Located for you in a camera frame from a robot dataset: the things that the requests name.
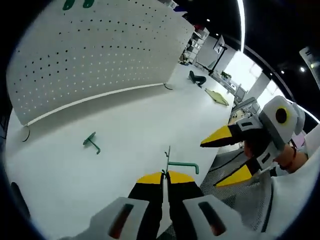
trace black ceiling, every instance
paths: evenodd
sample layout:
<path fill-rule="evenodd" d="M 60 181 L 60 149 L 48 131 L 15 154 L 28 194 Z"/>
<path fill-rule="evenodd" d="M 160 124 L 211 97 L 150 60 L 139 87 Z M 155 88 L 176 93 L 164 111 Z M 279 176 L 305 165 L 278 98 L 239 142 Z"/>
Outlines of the black ceiling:
<path fill-rule="evenodd" d="M 192 24 L 205 26 L 213 37 L 222 34 L 226 43 L 240 49 L 241 25 L 237 0 L 176 0 Z M 243 0 L 245 45 L 263 58 L 283 79 L 294 100 L 320 119 L 320 90 L 299 51 L 319 47 L 320 2 L 315 0 Z M 270 69 L 248 50 L 244 53 L 269 76 Z M 291 98 L 273 75 L 283 93 Z"/>

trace curved white panel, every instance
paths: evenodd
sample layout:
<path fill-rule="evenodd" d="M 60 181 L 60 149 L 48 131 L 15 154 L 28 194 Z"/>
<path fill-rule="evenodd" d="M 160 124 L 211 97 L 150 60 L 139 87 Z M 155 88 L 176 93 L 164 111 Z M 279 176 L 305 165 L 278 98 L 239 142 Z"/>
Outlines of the curved white panel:
<path fill-rule="evenodd" d="M 21 124 L 84 98 L 165 83 L 194 27 L 157 0 L 49 4 L 26 31 L 7 69 Z"/>

